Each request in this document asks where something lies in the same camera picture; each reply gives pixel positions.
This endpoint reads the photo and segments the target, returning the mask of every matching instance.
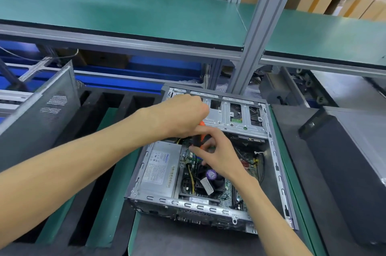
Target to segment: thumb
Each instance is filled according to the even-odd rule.
[[[204,161],[206,161],[210,165],[210,161],[212,159],[211,153],[209,153],[205,150],[202,150],[201,148],[193,146],[193,145],[189,146],[189,150],[191,152],[193,152],[196,156],[199,156],[200,158],[202,158]]]

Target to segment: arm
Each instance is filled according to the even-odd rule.
[[[23,235],[140,146],[200,134],[209,113],[200,97],[177,95],[99,132],[0,173],[0,249]]]
[[[229,139],[217,128],[206,127],[206,134],[212,138],[202,149],[189,149],[200,156],[220,175],[228,178],[238,190],[248,213],[258,231],[268,256],[312,256],[305,244],[289,227],[276,208],[264,194],[258,181],[245,171]],[[214,153],[206,152],[216,146]]]

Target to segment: barcode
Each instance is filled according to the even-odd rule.
[[[167,181],[167,187],[170,188],[171,186],[171,180],[173,179],[173,174],[174,174],[174,169],[176,168],[176,166],[172,166],[171,167],[171,172],[170,172],[170,175],[169,175],[169,180]]]

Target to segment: brown tape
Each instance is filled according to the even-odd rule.
[[[316,5],[318,5],[319,1],[320,0],[313,0],[307,12],[312,13],[315,10]]]
[[[349,17],[350,14],[354,11],[355,8],[357,8],[358,4],[360,3],[360,0],[354,0],[354,3],[350,6],[350,8],[346,11],[346,13],[343,15],[343,17]]]

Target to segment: yellow cable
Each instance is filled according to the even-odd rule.
[[[194,180],[193,180],[193,176],[192,176],[192,173],[190,171],[190,166],[188,166],[188,171],[189,171],[189,175],[190,175],[190,179],[192,180],[192,194],[194,194]]]

